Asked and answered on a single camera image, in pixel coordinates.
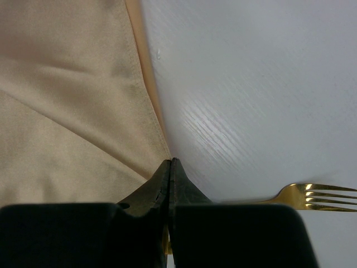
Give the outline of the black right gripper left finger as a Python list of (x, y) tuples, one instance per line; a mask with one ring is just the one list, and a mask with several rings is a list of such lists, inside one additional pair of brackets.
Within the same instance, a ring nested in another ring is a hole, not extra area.
[(171, 163), (118, 203), (1, 209), (2, 267), (166, 267)]

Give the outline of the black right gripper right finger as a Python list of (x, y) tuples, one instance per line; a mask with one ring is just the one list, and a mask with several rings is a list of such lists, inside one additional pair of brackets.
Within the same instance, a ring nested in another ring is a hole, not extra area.
[(305, 225), (288, 206), (214, 203), (176, 158), (169, 196), (176, 267), (318, 267)]

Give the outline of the peach cloth napkin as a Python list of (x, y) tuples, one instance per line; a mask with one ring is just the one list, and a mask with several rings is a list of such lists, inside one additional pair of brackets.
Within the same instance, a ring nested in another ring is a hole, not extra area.
[(114, 203), (170, 157), (140, 1), (1, 2), (1, 205)]

